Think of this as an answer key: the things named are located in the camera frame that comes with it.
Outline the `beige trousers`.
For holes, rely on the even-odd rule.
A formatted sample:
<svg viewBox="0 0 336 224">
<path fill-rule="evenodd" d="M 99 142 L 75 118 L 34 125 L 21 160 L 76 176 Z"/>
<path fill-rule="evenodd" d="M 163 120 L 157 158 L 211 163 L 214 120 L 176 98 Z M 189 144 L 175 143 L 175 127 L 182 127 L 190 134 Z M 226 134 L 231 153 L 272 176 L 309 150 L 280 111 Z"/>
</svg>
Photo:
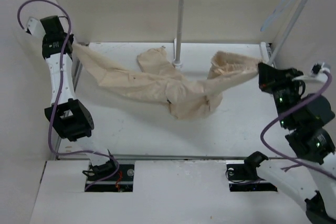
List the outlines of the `beige trousers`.
<svg viewBox="0 0 336 224">
<path fill-rule="evenodd" d="M 207 79 L 191 81 L 167 59 L 163 48 L 151 48 L 137 56 L 140 71 L 75 44 L 77 55 L 98 86 L 119 96 L 148 103 L 160 103 L 178 120 L 202 119 L 220 106 L 223 92 L 258 75 L 261 60 L 218 51 L 211 59 Z"/>
</svg>

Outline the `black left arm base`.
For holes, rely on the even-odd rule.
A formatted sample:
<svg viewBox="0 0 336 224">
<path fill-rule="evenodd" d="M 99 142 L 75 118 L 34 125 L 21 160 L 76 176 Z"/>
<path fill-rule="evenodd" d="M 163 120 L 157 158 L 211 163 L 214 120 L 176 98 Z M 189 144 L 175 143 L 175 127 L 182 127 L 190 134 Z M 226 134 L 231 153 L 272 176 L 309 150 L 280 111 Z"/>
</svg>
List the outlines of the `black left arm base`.
<svg viewBox="0 0 336 224">
<path fill-rule="evenodd" d="M 83 170 L 86 176 L 86 193 L 130 193 L 133 192 L 135 162 L 108 161 L 104 165 L 92 166 Z"/>
</svg>

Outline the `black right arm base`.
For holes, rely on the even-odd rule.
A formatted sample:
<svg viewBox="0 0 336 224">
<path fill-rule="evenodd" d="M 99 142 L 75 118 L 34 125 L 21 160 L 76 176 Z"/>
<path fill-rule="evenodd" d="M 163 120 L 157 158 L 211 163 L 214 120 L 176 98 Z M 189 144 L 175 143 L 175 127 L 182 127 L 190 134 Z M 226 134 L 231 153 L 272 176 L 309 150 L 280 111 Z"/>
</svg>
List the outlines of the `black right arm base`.
<svg viewBox="0 0 336 224">
<path fill-rule="evenodd" d="M 235 193 L 246 192 L 277 192 L 278 189 L 273 184 L 260 178 L 256 168 L 263 161 L 269 158 L 261 152 L 254 152 L 244 160 L 229 161 L 226 164 L 225 176 L 229 182 L 229 191 Z"/>
</svg>

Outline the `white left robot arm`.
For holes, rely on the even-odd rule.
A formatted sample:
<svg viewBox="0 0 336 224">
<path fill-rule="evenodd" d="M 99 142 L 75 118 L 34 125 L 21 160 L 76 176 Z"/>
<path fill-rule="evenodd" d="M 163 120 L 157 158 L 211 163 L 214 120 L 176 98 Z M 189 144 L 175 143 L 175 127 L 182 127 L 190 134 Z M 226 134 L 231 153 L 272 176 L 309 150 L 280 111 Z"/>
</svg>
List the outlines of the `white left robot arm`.
<svg viewBox="0 0 336 224">
<path fill-rule="evenodd" d="M 72 80 L 73 35 L 64 31 L 58 16 L 41 19 L 45 30 L 42 53 L 48 65 L 51 80 L 50 107 L 45 108 L 49 127 L 61 139 L 76 142 L 81 152 L 86 154 L 91 166 L 101 166 L 100 175 L 106 181 L 113 181 L 118 168 L 111 163 L 107 149 L 99 147 L 92 139 L 94 122 L 87 108 L 76 98 Z"/>
</svg>

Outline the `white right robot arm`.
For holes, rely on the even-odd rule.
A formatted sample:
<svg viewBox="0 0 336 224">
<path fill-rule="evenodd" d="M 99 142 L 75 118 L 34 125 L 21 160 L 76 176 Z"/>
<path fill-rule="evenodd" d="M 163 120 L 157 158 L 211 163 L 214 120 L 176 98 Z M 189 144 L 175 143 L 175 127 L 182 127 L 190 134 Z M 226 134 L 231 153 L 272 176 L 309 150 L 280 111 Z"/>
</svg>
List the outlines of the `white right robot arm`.
<svg viewBox="0 0 336 224">
<path fill-rule="evenodd" d="M 303 184 L 276 167 L 260 152 L 250 155 L 244 175 L 251 180 L 262 178 L 275 185 L 294 200 L 311 223 L 335 223 L 335 144 L 323 127 L 335 118 L 331 105 L 323 93 L 332 82 L 330 68 L 325 63 L 313 66 L 309 75 L 290 68 L 276 69 L 258 64 L 259 88 L 273 96 L 277 118 L 261 132 L 261 142 L 275 154 L 309 171 L 316 189 Z M 265 140 L 267 131 L 279 123 L 289 130 L 285 136 L 296 157 L 290 157 L 271 147 Z"/>
</svg>

